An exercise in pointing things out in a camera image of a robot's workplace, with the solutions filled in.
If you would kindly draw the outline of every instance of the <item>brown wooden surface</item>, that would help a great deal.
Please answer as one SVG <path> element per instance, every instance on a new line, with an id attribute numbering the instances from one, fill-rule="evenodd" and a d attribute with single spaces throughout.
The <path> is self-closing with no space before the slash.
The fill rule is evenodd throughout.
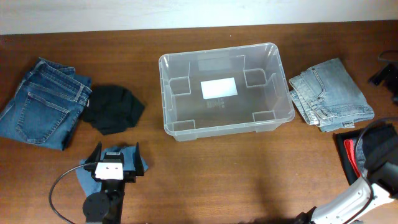
<path id="1" fill-rule="evenodd" d="M 64 171 L 104 147 L 135 144 L 150 166 L 126 186 L 123 223 L 237 223 L 294 217 L 347 189 L 332 139 L 296 111 L 275 131 L 177 142 L 163 129 L 158 59 L 172 52 L 273 42 L 287 78 L 331 58 L 342 59 L 373 107 L 376 118 L 397 115 L 384 87 L 366 80 L 378 71 L 379 52 L 398 49 L 398 21 L 296 24 L 203 29 L 134 30 L 0 37 L 0 105 L 37 57 L 73 65 L 93 84 L 130 89 L 146 110 L 135 128 L 102 136 L 80 122 L 70 147 L 54 151 L 0 138 L 0 223 L 62 223 L 47 194 Z M 360 122 L 357 128 L 369 121 Z M 59 211 L 77 223 L 84 193 L 76 175 L 53 195 Z M 397 223 L 398 203 L 373 210 L 368 223 Z"/>

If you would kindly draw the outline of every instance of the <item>denim fabric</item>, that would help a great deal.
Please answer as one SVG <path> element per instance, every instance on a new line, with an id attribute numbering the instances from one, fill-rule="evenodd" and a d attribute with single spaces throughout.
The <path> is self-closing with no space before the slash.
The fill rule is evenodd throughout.
<path id="1" fill-rule="evenodd" d="M 310 67 L 289 83 L 298 111 L 309 125 L 317 125 L 321 131 L 353 128 L 354 123 L 374 117 L 373 109 L 338 58 Z"/>
<path id="2" fill-rule="evenodd" d="M 121 152 L 123 153 L 124 156 L 124 165 L 123 165 L 123 170 L 127 171 L 132 171 L 135 170 L 136 168 L 134 167 L 134 153 L 136 153 L 136 147 L 135 146 L 129 146 L 129 147 L 117 147 L 113 146 L 111 148 L 105 149 L 101 153 L 101 159 L 104 159 L 105 153 L 106 152 Z M 145 163 L 145 160 L 141 157 L 142 160 L 142 165 L 144 166 L 144 170 L 146 171 L 148 169 L 148 165 Z M 82 159 L 80 161 L 80 165 L 84 164 L 86 162 L 85 159 Z M 86 197 L 99 192 L 101 190 L 101 183 L 95 182 L 95 180 L 91 177 L 91 172 L 88 172 L 87 170 L 84 170 L 83 168 L 79 168 L 76 170 L 76 175 L 77 179 L 79 180 L 79 183 L 83 189 L 83 191 L 86 194 Z"/>
<path id="3" fill-rule="evenodd" d="M 0 114 L 0 136 L 64 150 L 87 104 L 91 79 L 39 58 Z"/>

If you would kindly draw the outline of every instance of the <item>storage box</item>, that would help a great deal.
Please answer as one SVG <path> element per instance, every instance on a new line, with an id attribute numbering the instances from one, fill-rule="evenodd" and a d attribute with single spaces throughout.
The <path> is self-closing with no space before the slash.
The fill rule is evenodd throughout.
<path id="1" fill-rule="evenodd" d="M 164 129 L 177 141 L 272 131 L 294 118 L 275 44 L 165 54 Z"/>

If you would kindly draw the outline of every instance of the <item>black cloth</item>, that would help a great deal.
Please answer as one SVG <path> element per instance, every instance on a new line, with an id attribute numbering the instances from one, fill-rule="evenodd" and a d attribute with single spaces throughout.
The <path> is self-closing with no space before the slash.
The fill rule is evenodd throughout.
<path id="1" fill-rule="evenodd" d="M 104 85 L 93 90 L 82 118 L 101 134 L 107 135 L 134 127 L 143 111 L 144 105 L 129 90 Z"/>
<path id="2" fill-rule="evenodd" d="M 346 175 L 348 183 L 353 184 L 358 178 L 355 171 L 349 162 L 347 151 L 344 146 L 344 140 L 354 139 L 357 140 L 362 129 L 350 131 L 347 133 L 335 134 L 334 139 L 337 146 L 338 154 L 340 156 L 341 165 L 343 166 L 344 173 Z M 381 144 L 386 141 L 396 138 L 397 133 L 391 124 L 383 124 L 375 128 L 371 128 L 363 136 L 363 153 L 367 159 L 369 155 L 376 150 Z"/>

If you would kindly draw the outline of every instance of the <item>jeans waistband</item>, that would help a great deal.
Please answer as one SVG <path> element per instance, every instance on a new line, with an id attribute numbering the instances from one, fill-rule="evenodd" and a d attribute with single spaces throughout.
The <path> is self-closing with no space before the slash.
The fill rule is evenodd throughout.
<path id="1" fill-rule="evenodd" d="M 91 89 L 89 88 L 91 79 L 75 75 L 75 68 L 51 62 L 44 58 L 39 58 L 39 60 L 30 70 L 30 74 L 35 72 L 40 72 L 55 84 L 62 86 L 74 93 L 76 102 L 81 100 L 87 102 L 87 99 L 91 93 Z M 81 82 L 74 79 L 75 76 L 78 76 L 79 81 Z"/>

